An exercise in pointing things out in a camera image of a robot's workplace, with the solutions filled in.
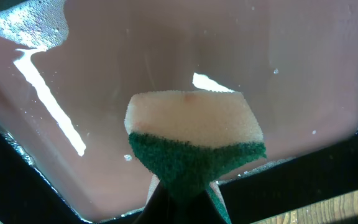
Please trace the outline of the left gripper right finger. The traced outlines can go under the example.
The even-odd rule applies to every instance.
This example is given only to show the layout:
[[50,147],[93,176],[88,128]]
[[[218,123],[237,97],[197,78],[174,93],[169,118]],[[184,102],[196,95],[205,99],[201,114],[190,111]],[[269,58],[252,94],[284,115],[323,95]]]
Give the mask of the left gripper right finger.
[[204,190],[178,211],[179,224],[226,224]]

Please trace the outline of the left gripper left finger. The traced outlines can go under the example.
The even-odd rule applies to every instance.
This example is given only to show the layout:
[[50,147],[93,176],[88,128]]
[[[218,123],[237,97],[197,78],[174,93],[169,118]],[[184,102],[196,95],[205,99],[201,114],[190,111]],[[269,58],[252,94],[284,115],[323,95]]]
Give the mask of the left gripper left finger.
[[132,224],[175,224],[177,205],[169,191],[159,183],[141,214]]

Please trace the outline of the green and pink sponge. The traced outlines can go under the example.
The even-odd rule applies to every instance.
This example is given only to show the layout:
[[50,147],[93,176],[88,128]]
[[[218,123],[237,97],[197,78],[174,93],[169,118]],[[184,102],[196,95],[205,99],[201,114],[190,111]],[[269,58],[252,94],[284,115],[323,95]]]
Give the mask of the green and pink sponge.
[[206,190],[229,223],[216,181],[266,155],[263,132],[242,93],[155,91],[134,95],[125,129],[136,158],[170,193],[178,211]]

